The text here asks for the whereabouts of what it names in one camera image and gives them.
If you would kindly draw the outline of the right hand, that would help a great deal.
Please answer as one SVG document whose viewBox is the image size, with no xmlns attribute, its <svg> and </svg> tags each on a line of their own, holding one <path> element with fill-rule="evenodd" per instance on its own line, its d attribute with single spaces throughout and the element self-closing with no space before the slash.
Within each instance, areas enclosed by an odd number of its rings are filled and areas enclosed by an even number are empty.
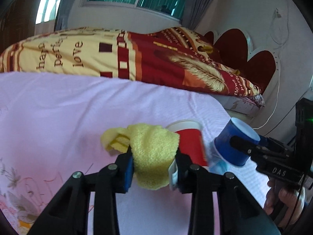
<svg viewBox="0 0 313 235">
<path fill-rule="evenodd" d="M 298 196 L 300 196 L 296 210 L 294 211 L 294 214 L 289 225 L 293 225 L 294 223 L 296 223 L 297 220 L 300 218 L 303 209 L 305 208 L 305 189 L 303 188 L 301 192 L 298 192 L 296 190 L 290 191 L 287 190 L 285 187 L 282 187 L 279 191 L 279 194 L 275 195 L 276 180 L 274 178 L 270 178 L 267 185 L 268 187 L 270 187 L 270 190 L 267 192 L 266 201 L 263 208 L 266 214 L 270 215 L 273 212 L 274 204 L 276 203 L 277 199 L 279 199 L 282 203 L 284 203 L 288 207 L 284 218 L 277 225 L 279 228 L 285 228 L 287 226 L 289 218 L 296 205 Z"/>
</svg>

